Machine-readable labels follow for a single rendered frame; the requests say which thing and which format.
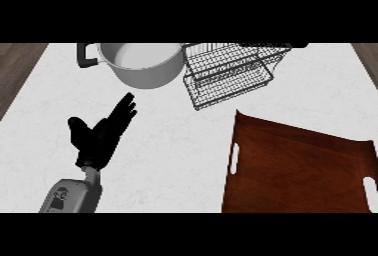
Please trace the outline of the brown wooden tray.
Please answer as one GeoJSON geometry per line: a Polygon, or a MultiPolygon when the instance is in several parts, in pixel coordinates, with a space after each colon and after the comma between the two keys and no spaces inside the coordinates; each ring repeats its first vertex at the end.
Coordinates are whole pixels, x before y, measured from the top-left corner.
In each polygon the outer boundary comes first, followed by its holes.
{"type": "Polygon", "coordinates": [[[235,115],[223,212],[368,213],[366,177],[378,184],[372,141],[235,115]]]}

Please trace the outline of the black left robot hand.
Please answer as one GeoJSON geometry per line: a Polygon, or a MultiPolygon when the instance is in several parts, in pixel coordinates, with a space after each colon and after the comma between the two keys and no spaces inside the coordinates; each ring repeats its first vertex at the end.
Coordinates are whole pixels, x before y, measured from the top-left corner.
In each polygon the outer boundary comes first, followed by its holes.
{"type": "Polygon", "coordinates": [[[108,165],[121,136],[138,114],[135,95],[127,93],[108,117],[90,128],[78,117],[68,119],[71,144],[78,150],[76,165],[101,170],[108,165]]]}

